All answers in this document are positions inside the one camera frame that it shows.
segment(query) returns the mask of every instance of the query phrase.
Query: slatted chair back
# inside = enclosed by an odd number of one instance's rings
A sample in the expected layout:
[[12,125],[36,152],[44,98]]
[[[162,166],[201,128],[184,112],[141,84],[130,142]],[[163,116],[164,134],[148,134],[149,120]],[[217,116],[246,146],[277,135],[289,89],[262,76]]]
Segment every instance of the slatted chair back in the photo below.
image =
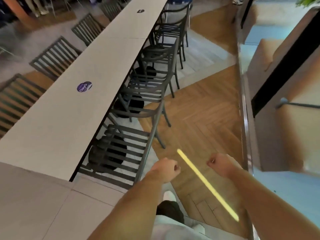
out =
[[118,3],[118,0],[103,1],[99,7],[110,22],[122,11],[122,7]]
[[29,64],[51,80],[56,81],[81,53],[61,36]]
[[89,46],[103,29],[104,27],[89,13],[71,30],[86,46]]
[[46,92],[46,89],[15,74],[0,88],[0,138],[27,112]]

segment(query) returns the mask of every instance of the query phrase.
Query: person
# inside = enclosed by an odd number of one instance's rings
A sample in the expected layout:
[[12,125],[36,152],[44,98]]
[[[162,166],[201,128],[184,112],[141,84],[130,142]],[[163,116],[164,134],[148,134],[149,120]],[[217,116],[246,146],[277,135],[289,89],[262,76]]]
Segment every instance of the person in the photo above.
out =
[[41,5],[41,3],[40,3],[39,0],[33,0],[34,3],[37,5],[39,11],[36,10],[35,6],[34,6],[33,3],[32,3],[32,0],[25,0],[25,1],[26,1],[26,3],[27,3],[28,7],[30,8],[30,10],[34,13],[34,15],[35,15],[37,18],[40,17],[40,14],[41,14],[41,15],[47,15],[47,14],[49,13],[48,10],[45,10],[45,9],[43,8],[43,6]]
[[[229,155],[213,154],[207,165],[234,183],[260,239],[320,239],[317,226],[259,183]],[[168,158],[157,161],[145,178],[123,195],[88,240],[208,239],[201,227],[192,229],[183,225],[183,215],[172,193],[166,192],[164,201],[158,205],[162,184],[179,173],[176,161]]]

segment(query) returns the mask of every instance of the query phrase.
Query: table top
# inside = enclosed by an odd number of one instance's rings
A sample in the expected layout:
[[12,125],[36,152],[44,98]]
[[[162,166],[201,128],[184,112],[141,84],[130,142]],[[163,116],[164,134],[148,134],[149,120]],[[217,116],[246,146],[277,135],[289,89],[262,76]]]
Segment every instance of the table top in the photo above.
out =
[[70,180],[145,42],[107,34],[104,30],[0,140],[0,162]]
[[167,0],[131,0],[106,27],[106,37],[148,38]]

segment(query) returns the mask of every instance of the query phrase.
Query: shoe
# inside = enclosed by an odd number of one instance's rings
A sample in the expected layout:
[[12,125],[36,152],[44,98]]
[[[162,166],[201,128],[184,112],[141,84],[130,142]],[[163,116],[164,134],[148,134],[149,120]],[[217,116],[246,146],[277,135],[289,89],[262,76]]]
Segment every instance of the shoe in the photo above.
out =
[[165,201],[165,200],[177,202],[176,197],[174,196],[174,194],[173,194],[170,190],[166,191],[166,192],[163,194],[163,201]]
[[205,235],[205,233],[206,233],[206,230],[205,230],[204,226],[202,226],[200,224],[194,225],[192,227],[192,229],[195,230],[198,233],[202,233],[203,235]]
[[40,11],[40,14],[41,14],[41,15],[47,15],[48,13],[49,13],[49,11],[47,11],[47,10]]
[[34,12],[34,15],[38,18],[40,17],[40,13],[38,11]]

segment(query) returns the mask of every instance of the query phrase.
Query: forearm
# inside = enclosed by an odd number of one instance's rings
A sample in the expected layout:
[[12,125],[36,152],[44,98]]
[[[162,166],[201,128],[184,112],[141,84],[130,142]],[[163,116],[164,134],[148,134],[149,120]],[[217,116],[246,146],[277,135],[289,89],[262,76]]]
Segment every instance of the forearm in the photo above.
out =
[[312,222],[247,171],[235,170],[229,178],[237,187],[262,240],[320,239],[320,230]]
[[149,172],[119,200],[88,240],[149,240],[161,187],[157,173]]

